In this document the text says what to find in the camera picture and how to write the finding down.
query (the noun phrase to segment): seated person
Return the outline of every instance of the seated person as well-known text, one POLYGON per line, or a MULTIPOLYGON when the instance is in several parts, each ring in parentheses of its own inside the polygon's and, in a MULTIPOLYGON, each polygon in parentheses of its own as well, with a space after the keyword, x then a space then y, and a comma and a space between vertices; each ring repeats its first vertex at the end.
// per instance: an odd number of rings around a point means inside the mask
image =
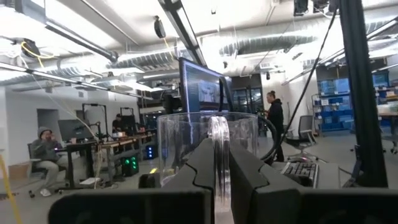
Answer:
MULTIPOLYGON (((49 128, 40 127, 37 131, 37 136, 39 138, 32 142, 30 150, 34 159, 41 159, 36 164, 36 167, 47 170, 45 183, 40 193, 44 197, 48 197, 51 196, 48 188, 57 181, 58 166, 68 169, 68 157, 59 156, 55 153, 55 149, 60 149, 62 146, 55 140, 55 136, 49 128)), ((68 171, 65 172, 65 180, 68 179, 67 174, 68 171)))

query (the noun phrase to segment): monitor screen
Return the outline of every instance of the monitor screen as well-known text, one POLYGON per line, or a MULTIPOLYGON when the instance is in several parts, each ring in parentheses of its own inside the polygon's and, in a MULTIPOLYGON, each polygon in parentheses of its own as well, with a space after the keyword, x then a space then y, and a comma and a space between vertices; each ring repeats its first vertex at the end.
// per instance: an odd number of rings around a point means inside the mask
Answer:
POLYGON ((90 130, 77 119, 58 120, 58 125, 60 127, 63 141, 70 141, 72 138, 81 140, 93 137, 93 135, 90 133, 90 130))
MULTIPOLYGON (((184 112, 218 111, 222 74, 180 58, 182 108, 184 112)), ((223 111, 228 110, 224 91, 223 111)))

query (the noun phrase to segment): doorway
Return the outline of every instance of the doorway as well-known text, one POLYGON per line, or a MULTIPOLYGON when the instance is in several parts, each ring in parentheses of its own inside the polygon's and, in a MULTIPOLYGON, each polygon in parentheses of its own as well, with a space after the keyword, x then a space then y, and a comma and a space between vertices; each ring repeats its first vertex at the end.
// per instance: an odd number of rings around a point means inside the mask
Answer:
POLYGON ((37 128, 46 127, 52 130, 54 136, 60 141, 61 133, 58 127, 58 120, 60 119, 58 110, 51 109, 37 109, 37 128))

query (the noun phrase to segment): keyboard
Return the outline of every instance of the keyboard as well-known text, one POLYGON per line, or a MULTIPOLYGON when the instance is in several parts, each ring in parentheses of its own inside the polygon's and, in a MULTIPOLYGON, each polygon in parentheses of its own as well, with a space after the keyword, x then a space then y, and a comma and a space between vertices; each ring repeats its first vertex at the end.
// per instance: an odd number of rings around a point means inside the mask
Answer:
POLYGON ((302 184, 305 187, 316 188, 318 184, 318 170, 319 166, 316 163, 288 162, 281 173, 298 177, 303 180, 302 182, 305 182, 302 184))

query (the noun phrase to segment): black office chair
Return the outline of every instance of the black office chair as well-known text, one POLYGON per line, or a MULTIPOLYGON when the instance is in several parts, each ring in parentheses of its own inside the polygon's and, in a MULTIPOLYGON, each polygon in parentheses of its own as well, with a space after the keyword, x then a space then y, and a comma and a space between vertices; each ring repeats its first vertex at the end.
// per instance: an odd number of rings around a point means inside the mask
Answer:
POLYGON ((312 115, 304 115, 300 117, 300 122, 298 124, 298 137, 286 136, 285 142, 294 148, 300 150, 300 153, 291 155, 287 158, 288 161, 298 160, 298 161, 311 161, 304 149, 316 145, 315 137, 312 134, 312 115))
POLYGON ((45 179, 45 176, 47 175, 47 170, 44 169, 44 168, 37 168, 36 167, 36 164, 38 162, 40 162, 40 159, 34 159, 32 157, 32 150, 30 148, 31 145, 32 145, 31 143, 29 143, 27 145, 27 150, 29 152, 29 161, 30 161, 30 164, 29 164, 29 167, 28 167, 28 170, 27 170, 28 178, 30 179, 32 177, 32 174, 42 174, 41 179, 45 179))
MULTIPOLYGON (((29 158, 30 158, 30 159, 29 159, 29 160, 30 160, 30 163, 29 163, 29 167, 28 167, 28 170, 27 170, 27 176, 28 176, 29 182, 30 182, 30 178, 32 177, 32 174, 41 173, 41 174, 42 174, 41 177, 40 177, 41 179, 45 179, 45 177, 47 176, 47 169, 36 167, 36 164, 37 164, 38 162, 40 162, 41 159, 34 159, 34 158, 32 158, 33 153, 32 153, 32 149, 31 149, 31 145, 32 145, 31 143, 29 143, 29 144, 27 145, 27 148, 28 148, 28 151, 29 151, 29 158)), ((61 166, 58 166, 58 168, 59 168, 59 171, 66 170, 66 168, 61 167, 61 166)), ((37 191, 39 191, 42 187, 43 187, 43 185, 41 185, 40 187, 38 187, 38 188, 35 189, 35 190, 30 190, 30 191, 28 191, 29 196, 30 196, 31 198, 34 198, 34 197, 35 197, 35 193, 36 193, 37 191)))

